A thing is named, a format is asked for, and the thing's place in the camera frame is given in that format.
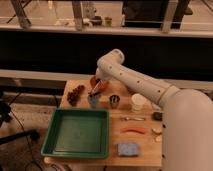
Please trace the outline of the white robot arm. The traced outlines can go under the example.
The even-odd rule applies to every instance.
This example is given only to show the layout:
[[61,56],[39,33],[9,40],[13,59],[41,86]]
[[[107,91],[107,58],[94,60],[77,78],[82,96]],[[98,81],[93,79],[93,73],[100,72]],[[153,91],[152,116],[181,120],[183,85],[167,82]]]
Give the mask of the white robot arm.
[[124,67],[114,49],[97,61],[96,76],[115,78],[163,110],[162,171],[213,171],[213,101]]

